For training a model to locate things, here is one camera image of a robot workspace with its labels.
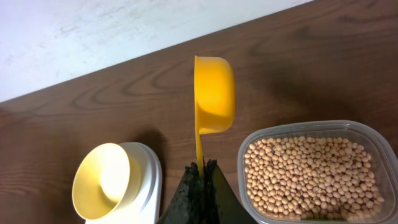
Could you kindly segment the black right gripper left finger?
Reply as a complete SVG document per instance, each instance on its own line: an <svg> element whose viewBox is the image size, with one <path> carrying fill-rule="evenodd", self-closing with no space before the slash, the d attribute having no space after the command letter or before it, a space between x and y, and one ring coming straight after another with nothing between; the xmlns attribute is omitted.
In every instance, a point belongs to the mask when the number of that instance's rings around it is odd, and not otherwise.
<svg viewBox="0 0 398 224"><path fill-rule="evenodd" d="M185 167L174 196L157 223L200 224L203 221L204 191L204 180L199 175L197 164L192 162Z"/></svg>

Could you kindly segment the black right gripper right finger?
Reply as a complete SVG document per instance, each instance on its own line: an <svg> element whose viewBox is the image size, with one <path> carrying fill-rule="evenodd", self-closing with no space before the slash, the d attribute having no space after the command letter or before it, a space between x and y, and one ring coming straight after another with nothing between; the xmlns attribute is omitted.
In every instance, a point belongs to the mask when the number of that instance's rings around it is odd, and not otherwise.
<svg viewBox="0 0 398 224"><path fill-rule="evenodd" d="M205 221L212 224L257 224L235 196L217 160L205 166Z"/></svg>

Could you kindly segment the yellow measuring scoop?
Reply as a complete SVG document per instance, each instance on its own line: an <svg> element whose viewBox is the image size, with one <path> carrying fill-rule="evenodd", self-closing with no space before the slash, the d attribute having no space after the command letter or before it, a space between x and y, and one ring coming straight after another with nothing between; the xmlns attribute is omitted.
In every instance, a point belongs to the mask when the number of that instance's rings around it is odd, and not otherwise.
<svg viewBox="0 0 398 224"><path fill-rule="evenodd" d="M204 178L200 136L229 129L236 114L236 90L231 65L220 57L194 59L195 144L199 176Z"/></svg>

